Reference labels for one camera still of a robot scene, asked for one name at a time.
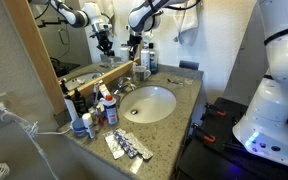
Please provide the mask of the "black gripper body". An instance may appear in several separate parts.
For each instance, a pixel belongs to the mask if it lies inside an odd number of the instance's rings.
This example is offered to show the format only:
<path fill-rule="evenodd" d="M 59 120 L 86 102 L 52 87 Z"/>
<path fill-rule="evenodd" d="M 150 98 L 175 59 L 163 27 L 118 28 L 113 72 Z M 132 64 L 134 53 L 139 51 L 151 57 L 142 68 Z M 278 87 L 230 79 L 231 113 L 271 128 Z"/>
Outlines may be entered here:
<path fill-rule="evenodd" d="M 128 46 L 135 46 L 140 44 L 142 41 L 142 36 L 139 33 L 131 33 L 129 35 L 129 40 L 127 41 Z"/>

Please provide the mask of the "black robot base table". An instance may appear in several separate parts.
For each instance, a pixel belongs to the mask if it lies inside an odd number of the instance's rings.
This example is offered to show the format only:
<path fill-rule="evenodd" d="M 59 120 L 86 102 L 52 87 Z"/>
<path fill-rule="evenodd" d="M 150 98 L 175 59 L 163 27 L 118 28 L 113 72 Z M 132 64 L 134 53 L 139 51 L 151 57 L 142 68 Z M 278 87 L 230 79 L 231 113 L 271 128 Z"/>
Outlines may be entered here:
<path fill-rule="evenodd" d="M 208 116 L 200 125 L 216 141 L 208 143 L 192 132 L 178 165 L 177 180 L 288 180 L 288 167 L 248 153 L 232 134 L 247 106 L 218 98 L 224 117 Z"/>

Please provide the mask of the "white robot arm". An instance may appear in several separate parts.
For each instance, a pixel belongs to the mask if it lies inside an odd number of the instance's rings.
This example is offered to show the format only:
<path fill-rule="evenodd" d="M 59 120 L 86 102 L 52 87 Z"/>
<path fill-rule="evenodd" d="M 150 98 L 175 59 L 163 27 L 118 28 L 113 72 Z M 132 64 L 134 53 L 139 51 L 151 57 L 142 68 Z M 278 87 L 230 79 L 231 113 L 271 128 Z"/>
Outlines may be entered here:
<path fill-rule="evenodd" d="M 288 166 L 288 0 L 257 0 L 269 68 L 233 126 L 251 154 Z"/>

